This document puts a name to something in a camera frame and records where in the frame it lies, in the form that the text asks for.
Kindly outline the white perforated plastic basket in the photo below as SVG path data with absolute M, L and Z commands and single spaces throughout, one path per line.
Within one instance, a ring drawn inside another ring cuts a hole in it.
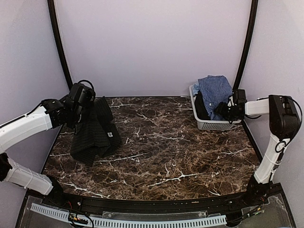
M 229 121 L 213 121 L 213 120 L 199 119 L 195 108 L 195 98 L 193 97 L 192 88 L 193 85 L 190 85 L 189 86 L 190 100 L 192 104 L 194 118 L 197 122 L 197 128 L 199 130 L 227 131 L 227 130 L 231 130 L 235 125 L 241 123 L 241 120 L 229 122 Z

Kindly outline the black pinstriped long sleeve shirt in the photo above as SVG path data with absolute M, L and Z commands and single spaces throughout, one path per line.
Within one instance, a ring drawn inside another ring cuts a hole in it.
M 96 156 L 108 157 L 122 145 L 122 139 L 113 123 L 114 117 L 107 99 L 94 101 L 89 119 L 76 125 L 70 155 L 78 162 L 92 167 Z

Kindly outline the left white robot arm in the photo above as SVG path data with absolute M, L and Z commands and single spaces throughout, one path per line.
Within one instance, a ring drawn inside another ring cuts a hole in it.
M 72 85 L 66 96 L 42 100 L 32 111 L 0 126 L 0 180 L 11 182 L 25 189 L 34 190 L 57 207 L 67 203 L 67 196 L 60 190 L 54 178 L 26 168 L 13 159 L 6 151 L 15 144 L 40 132 L 66 125 L 68 128 L 88 119 L 95 100 L 93 84 L 81 80 Z

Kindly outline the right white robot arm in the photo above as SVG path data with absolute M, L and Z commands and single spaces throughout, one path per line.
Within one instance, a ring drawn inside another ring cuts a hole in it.
M 244 117 L 269 115 L 270 139 L 264 157 L 253 175 L 254 183 L 267 184 L 281 163 L 290 142 L 300 130 L 303 113 L 299 104 L 290 96 L 269 95 L 256 101 L 247 101 L 244 96 L 232 95 L 228 102 L 221 102 L 215 113 L 227 121 Z

